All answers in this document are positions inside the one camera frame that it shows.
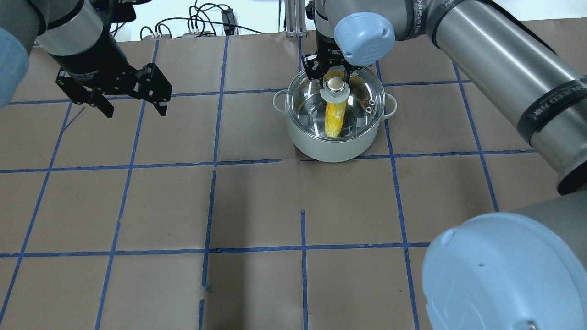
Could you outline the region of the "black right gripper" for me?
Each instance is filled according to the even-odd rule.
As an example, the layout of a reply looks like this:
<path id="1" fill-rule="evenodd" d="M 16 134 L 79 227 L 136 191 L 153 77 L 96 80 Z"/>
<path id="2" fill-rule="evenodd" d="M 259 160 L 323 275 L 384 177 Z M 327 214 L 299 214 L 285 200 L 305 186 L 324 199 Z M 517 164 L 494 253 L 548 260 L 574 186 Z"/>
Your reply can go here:
<path id="1" fill-rule="evenodd" d="M 344 82 L 350 84 L 351 75 L 363 69 L 362 66 L 351 66 L 348 63 L 333 38 L 316 32 L 316 52 L 302 56 L 302 66 L 306 77 L 310 81 L 318 81 L 319 87 L 324 88 L 324 77 L 329 69 L 343 66 Z"/>

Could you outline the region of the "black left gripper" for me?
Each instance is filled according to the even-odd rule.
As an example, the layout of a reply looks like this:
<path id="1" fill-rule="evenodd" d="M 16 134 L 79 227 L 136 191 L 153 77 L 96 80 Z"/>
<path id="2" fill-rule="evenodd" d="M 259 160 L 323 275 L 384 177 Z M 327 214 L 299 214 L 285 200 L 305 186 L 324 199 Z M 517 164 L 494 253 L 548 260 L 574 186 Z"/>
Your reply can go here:
<path id="1" fill-rule="evenodd" d="M 79 54 L 50 56 L 60 66 L 56 84 L 73 103 L 86 103 L 112 118 L 115 108 L 105 97 L 126 95 L 151 103 L 159 115 L 167 115 L 172 84 L 155 63 L 132 67 L 109 32 Z"/>

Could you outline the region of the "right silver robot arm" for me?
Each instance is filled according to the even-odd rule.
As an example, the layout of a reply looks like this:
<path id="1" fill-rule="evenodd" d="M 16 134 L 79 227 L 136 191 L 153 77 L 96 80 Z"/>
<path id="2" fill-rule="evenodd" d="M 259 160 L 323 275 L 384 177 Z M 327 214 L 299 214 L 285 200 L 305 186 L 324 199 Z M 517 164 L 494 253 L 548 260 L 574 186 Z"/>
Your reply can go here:
<path id="1" fill-rule="evenodd" d="M 434 330 L 586 328 L 586 77 L 492 0 L 312 0 L 310 79 L 427 35 L 556 171 L 559 197 L 474 217 L 427 248 Z"/>

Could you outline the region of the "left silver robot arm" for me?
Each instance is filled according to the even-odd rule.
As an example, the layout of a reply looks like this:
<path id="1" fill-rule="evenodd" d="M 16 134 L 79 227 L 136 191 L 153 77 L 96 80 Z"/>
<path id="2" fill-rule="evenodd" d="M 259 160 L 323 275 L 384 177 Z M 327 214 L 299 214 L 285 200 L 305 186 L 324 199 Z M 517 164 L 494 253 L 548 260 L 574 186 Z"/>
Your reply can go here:
<path id="1" fill-rule="evenodd" d="M 59 65 L 56 84 L 73 103 L 113 117 L 109 95 L 151 103 L 167 115 L 172 84 L 155 63 L 130 65 L 111 24 L 136 19 L 141 0 L 3 0 L 1 2 L 1 106 L 12 100 L 37 44 Z"/>

